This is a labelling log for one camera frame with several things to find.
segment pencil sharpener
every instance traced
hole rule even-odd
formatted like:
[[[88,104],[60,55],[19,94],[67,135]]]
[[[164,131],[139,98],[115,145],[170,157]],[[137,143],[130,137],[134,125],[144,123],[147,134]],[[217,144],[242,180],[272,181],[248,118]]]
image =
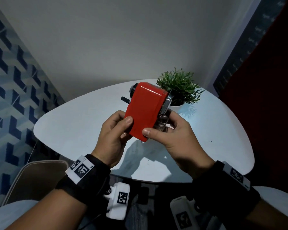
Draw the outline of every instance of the pencil sharpener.
[[[129,92],[130,100],[121,98],[129,104],[124,118],[127,116],[133,118],[129,134],[146,142],[147,138],[142,134],[144,128],[153,127],[160,131],[165,129],[169,119],[166,114],[173,96],[170,92],[148,82],[134,84]]]

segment geometric patterned wallpaper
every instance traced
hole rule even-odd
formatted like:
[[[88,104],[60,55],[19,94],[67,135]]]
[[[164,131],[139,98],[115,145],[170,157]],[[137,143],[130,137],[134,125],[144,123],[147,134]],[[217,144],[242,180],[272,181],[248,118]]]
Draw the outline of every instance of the geometric patterned wallpaper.
[[[235,71],[248,58],[275,21],[286,0],[261,0],[230,56],[221,69],[213,86],[218,95],[226,87]]]
[[[0,204],[37,142],[34,124],[63,103],[0,11]]]

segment left hand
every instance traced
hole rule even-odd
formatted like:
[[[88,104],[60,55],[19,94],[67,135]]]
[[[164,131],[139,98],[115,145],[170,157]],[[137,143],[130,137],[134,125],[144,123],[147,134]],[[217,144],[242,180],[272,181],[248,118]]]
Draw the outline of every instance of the left hand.
[[[118,164],[127,141],[132,138],[125,131],[131,126],[133,119],[131,116],[123,119],[124,116],[125,112],[119,110],[103,123],[96,147],[91,153],[110,168]]]

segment white flower pot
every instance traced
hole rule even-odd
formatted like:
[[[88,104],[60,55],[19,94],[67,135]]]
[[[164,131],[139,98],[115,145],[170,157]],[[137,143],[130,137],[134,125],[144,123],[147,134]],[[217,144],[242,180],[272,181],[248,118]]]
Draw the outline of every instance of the white flower pot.
[[[169,109],[171,109],[171,110],[175,111],[176,113],[178,113],[182,106],[183,106],[183,104],[180,105],[180,106],[169,106]]]

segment potted plant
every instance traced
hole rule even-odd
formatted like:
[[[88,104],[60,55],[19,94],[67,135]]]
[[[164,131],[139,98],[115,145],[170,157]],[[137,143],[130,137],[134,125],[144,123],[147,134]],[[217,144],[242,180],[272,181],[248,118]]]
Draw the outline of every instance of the potted plant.
[[[182,69],[167,71],[157,80],[157,85],[166,91],[172,91],[174,95],[170,109],[178,112],[184,103],[198,103],[204,90],[192,82],[192,72],[184,72]]]

